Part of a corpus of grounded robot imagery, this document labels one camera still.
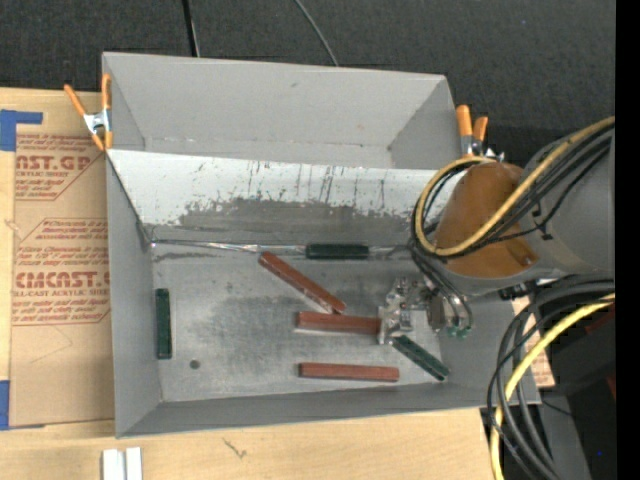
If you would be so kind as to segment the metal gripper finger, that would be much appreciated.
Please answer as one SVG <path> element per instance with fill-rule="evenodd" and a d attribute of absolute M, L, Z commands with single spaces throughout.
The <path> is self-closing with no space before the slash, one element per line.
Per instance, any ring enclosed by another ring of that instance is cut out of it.
<path fill-rule="evenodd" d="M 380 345 L 390 344 L 393 337 L 414 330 L 413 315 L 410 310 L 400 309 L 394 312 L 379 312 L 380 327 L 377 341 Z"/>
<path fill-rule="evenodd" d="M 421 311 L 425 308 L 425 285 L 421 279 L 399 277 L 392 283 L 385 298 L 387 311 Z"/>

